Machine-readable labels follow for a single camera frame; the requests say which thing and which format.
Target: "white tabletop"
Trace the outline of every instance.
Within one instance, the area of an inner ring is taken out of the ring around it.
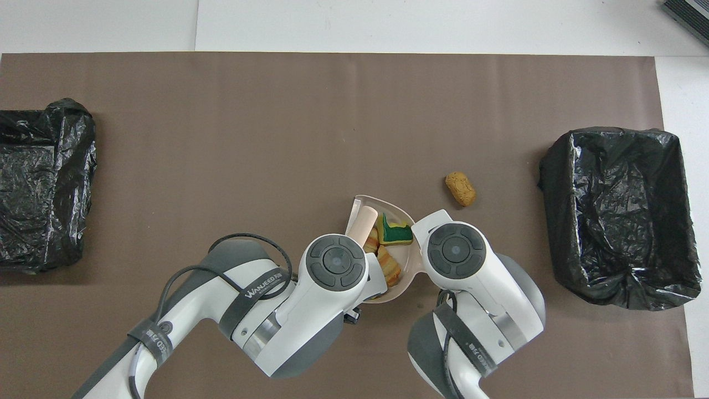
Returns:
[[[700,259],[709,253],[709,48],[656,0],[4,0],[0,55],[100,51],[519,53],[657,57],[680,137]],[[685,306],[696,397],[709,397],[709,295]]]

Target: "brown tablecloth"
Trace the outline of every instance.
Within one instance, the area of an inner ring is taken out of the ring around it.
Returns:
[[[512,256],[547,301],[544,333],[483,389],[493,398],[692,396],[682,308],[599,307],[554,281],[537,162],[587,126],[662,128],[651,58],[281,53],[5,54],[0,109],[72,97],[98,126],[76,265],[0,275],[0,396],[65,398],[211,242],[252,231],[294,261],[343,232],[356,194],[419,219],[445,208]],[[461,209],[443,177],[465,172]],[[424,275],[298,378],[270,381],[211,322],[146,398],[436,398],[406,354],[437,288]]]

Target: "trash bag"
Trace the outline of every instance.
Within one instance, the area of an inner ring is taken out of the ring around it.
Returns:
[[[677,136],[570,131],[540,162],[556,280],[587,302],[664,310],[699,295],[700,266]]]
[[[96,127],[72,99],[0,111],[0,270],[37,273],[82,257]]]

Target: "gray strap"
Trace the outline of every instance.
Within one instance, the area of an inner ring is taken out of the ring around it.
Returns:
[[[151,319],[144,319],[128,333],[142,342],[147,350],[155,358],[157,366],[160,367],[172,354],[172,342],[161,329]]]
[[[280,268],[274,268],[254,280],[246,288],[239,292],[231,305],[226,308],[224,315],[219,320],[219,331],[227,338],[231,339],[234,330],[251,310],[256,301],[266,295],[273,287],[286,280],[286,276]]]
[[[447,303],[440,304],[433,312],[481,376],[487,377],[497,369],[487,350]]]

